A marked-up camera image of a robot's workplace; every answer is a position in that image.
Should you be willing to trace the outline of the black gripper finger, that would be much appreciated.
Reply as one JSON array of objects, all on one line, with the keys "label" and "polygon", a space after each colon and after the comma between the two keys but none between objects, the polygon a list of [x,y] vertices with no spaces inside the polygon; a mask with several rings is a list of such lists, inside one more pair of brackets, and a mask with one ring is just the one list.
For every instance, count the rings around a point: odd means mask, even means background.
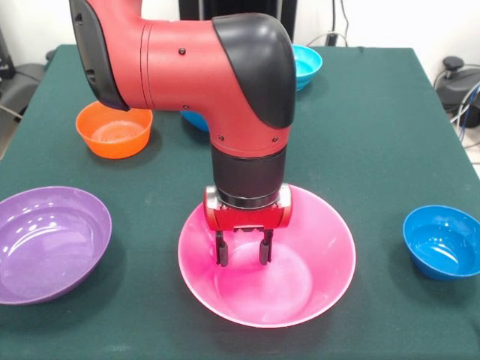
[{"label": "black gripper finger", "polygon": [[263,230],[263,239],[259,243],[259,262],[265,266],[272,261],[273,229]]},{"label": "black gripper finger", "polygon": [[228,263],[229,263],[228,245],[224,241],[223,231],[215,232],[215,253],[216,253],[216,263],[221,267],[228,266]]}]

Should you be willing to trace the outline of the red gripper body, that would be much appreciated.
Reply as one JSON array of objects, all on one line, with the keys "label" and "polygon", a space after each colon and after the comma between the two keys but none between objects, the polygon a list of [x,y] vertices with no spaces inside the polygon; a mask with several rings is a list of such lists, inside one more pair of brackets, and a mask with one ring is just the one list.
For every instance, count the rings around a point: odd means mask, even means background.
[{"label": "red gripper body", "polygon": [[221,202],[217,188],[205,188],[202,203],[205,220],[210,230],[236,231],[244,229],[275,230],[289,225],[292,217],[292,189],[284,183],[279,197],[263,208],[234,208]]}]

